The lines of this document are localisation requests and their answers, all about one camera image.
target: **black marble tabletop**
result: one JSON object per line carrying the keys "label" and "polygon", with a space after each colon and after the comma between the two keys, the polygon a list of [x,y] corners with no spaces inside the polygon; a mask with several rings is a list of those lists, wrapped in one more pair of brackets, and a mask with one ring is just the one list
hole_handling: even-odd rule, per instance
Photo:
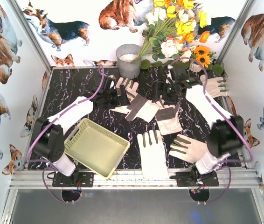
{"label": "black marble tabletop", "polygon": [[[134,79],[135,82],[139,83],[137,92],[147,99],[152,99],[153,83],[157,80],[165,80],[166,69],[166,67],[151,67],[148,70],[141,70],[140,75]],[[120,77],[118,68],[105,68],[105,73],[106,75],[115,75],[117,78]],[[78,96],[81,95],[81,91],[84,88],[94,85],[95,78],[100,78],[98,69],[95,67],[53,70],[42,116],[45,118],[50,117],[70,105]],[[186,99],[180,98],[179,104],[182,109],[179,112],[179,119],[183,128],[181,134],[205,142],[210,128],[204,117]],[[155,118],[149,123],[140,118],[136,118],[133,121],[127,121],[125,119],[125,114],[104,109],[96,109],[85,117],[129,140],[131,146],[125,154],[123,160],[120,162],[118,169],[141,169],[137,134],[143,134],[149,130],[157,130],[158,125]],[[65,138],[71,133],[75,125],[67,131]],[[174,133],[163,136],[167,157],[167,167],[187,168],[191,165],[190,163],[172,157],[168,154],[170,150],[169,146],[177,134],[178,133]],[[39,157],[35,153],[32,153],[31,158],[36,159]],[[235,155],[232,158],[238,159],[238,155]],[[80,169],[86,169],[86,167],[82,164],[77,164]],[[45,166],[46,164],[39,162],[30,163],[28,169],[43,169]],[[232,163],[229,164],[229,166],[240,167],[241,164]]]}

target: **green leaf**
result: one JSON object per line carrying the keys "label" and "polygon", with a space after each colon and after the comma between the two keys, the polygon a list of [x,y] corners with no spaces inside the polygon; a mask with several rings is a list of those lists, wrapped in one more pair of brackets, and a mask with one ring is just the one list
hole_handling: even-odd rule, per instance
{"label": "green leaf", "polygon": [[212,68],[213,68],[213,65],[212,65],[212,64],[209,64],[208,67],[205,67],[205,69],[206,69],[207,71],[211,70]]}
{"label": "green leaf", "polygon": [[153,54],[152,58],[157,61],[158,60],[158,56],[156,54]]}
{"label": "green leaf", "polygon": [[160,46],[160,43],[159,43],[158,40],[155,40],[155,41],[154,41],[154,46],[156,46],[156,47]]}
{"label": "green leaf", "polygon": [[165,62],[163,65],[164,65],[164,66],[168,66],[171,62],[173,62],[173,60],[168,60],[168,61]]}
{"label": "green leaf", "polygon": [[214,64],[213,65],[213,72],[216,74],[216,75],[221,75],[223,73],[223,67],[218,65],[218,64]]}
{"label": "green leaf", "polygon": [[143,60],[140,64],[141,69],[148,69],[150,66],[151,66],[151,63],[147,59]]}
{"label": "green leaf", "polygon": [[164,58],[165,58],[165,55],[164,55],[164,54],[160,54],[160,55],[159,55],[159,58],[160,58],[160,59],[164,59]]}
{"label": "green leaf", "polygon": [[153,25],[153,24],[151,24],[151,25],[149,26],[149,28],[150,28],[150,29],[156,29],[156,26]]}
{"label": "green leaf", "polygon": [[164,41],[165,36],[163,34],[158,35],[158,40]]}
{"label": "green leaf", "polygon": [[171,56],[173,59],[177,59],[177,58],[180,58],[180,55],[179,54],[174,54]]}
{"label": "green leaf", "polygon": [[163,65],[163,63],[160,61],[152,63],[153,67],[161,67],[162,65]]}

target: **wire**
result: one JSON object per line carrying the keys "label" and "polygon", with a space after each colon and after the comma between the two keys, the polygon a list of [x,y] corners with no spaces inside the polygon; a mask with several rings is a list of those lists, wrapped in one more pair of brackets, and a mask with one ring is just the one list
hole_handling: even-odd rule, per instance
{"label": "wire", "polygon": [[[205,95],[205,98],[207,99],[207,101],[212,105],[212,107],[224,118],[224,120],[229,124],[229,126],[235,131],[235,133],[237,134],[237,136],[240,138],[240,140],[243,142],[243,144],[246,146],[249,154],[250,154],[250,159],[247,160],[246,162],[252,162],[253,161],[253,154],[252,154],[252,150],[249,147],[248,143],[246,142],[246,140],[244,139],[244,137],[241,135],[241,133],[237,130],[237,128],[231,123],[231,121],[223,114],[221,113],[221,111],[214,105],[212,104],[212,101],[210,100],[210,98],[207,96],[206,94],[206,87],[207,87],[207,82],[208,82],[208,74],[206,69],[204,68],[204,66],[202,64],[200,64],[197,60],[190,58],[190,57],[180,57],[178,59],[173,60],[170,65],[173,65],[175,62],[179,61],[179,60],[183,60],[183,59],[189,59],[195,63],[197,63],[203,70],[203,72],[205,73],[206,76],[206,80],[205,80],[205,84],[203,85],[203,94]],[[224,163],[224,162],[241,162],[240,160],[224,160],[224,161],[218,161],[218,163]]]}

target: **white glove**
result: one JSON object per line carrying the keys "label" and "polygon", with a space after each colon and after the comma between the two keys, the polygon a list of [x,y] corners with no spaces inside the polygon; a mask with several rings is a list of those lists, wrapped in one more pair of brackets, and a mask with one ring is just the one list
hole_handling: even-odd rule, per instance
{"label": "white glove", "polygon": [[127,109],[130,110],[130,112],[125,118],[128,121],[132,121],[138,117],[146,122],[150,122],[160,107],[132,89],[126,89],[126,92],[130,97],[129,99],[132,99],[132,101],[130,102],[131,105],[127,106]]}
{"label": "white glove", "polygon": [[[133,82],[133,80],[129,79],[129,78],[119,78],[117,84],[115,85],[116,88],[119,89],[120,85],[124,85],[125,86],[125,89],[132,89],[133,91],[137,91],[137,88],[138,88],[138,83],[135,83]],[[131,96],[129,96],[127,94],[127,97],[129,99],[129,101],[131,102],[133,100],[133,98]],[[119,112],[119,113],[124,113],[124,114],[127,114],[130,112],[130,110],[127,109],[127,106],[119,106],[119,107],[116,107],[114,109],[111,109],[111,111],[115,111],[115,112]]]}
{"label": "white glove", "polygon": [[165,148],[159,130],[137,135],[142,175],[145,179],[167,179]]}
{"label": "white glove", "polygon": [[63,128],[63,134],[65,134],[67,130],[69,130],[80,118],[93,111],[93,102],[89,100],[77,105],[77,103],[83,99],[86,99],[86,97],[77,97],[77,99],[71,104],[76,106],[72,107],[61,117],[60,114],[67,108],[63,109],[56,115],[49,117],[49,122],[53,121],[55,118],[59,118],[56,122],[54,122],[54,124],[61,125]]}
{"label": "white glove", "polygon": [[207,144],[201,141],[178,134],[170,145],[169,154],[181,160],[195,163],[199,161],[208,150]]}
{"label": "white glove", "polygon": [[[207,92],[206,95],[210,99],[211,103],[228,119],[231,117],[231,114],[224,110]],[[191,102],[196,109],[203,115],[206,119],[210,128],[212,127],[213,122],[217,120],[224,120],[224,118],[212,107],[212,105],[207,101],[203,94],[203,86],[195,85],[192,88],[187,89],[186,99]]]}
{"label": "white glove", "polygon": [[[202,84],[204,85],[206,82],[206,75],[202,75],[200,79]],[[213,98],[219,96],[226,97],[228,95],[223,77],[209,78],[206,86],[206,91]]]}
{"label": "white glove", "polygon": [[161,135],[181,132],[183,128],[181,127],[179,121],[179,104],[176,106],[164,105],[164,100],[159,100],[156,102],[156,104],[160,107],[155,117]]}

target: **orange flower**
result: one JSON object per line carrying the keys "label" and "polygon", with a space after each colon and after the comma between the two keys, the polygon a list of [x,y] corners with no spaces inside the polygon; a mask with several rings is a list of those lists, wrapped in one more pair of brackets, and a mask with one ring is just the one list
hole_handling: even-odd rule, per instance
{"label": "orange flower", "polygon": [[199,39],[199,42],[205,43],[208,40],[208,37],[210,36],[210,31],[205,31],[201,34],[201,38]]}

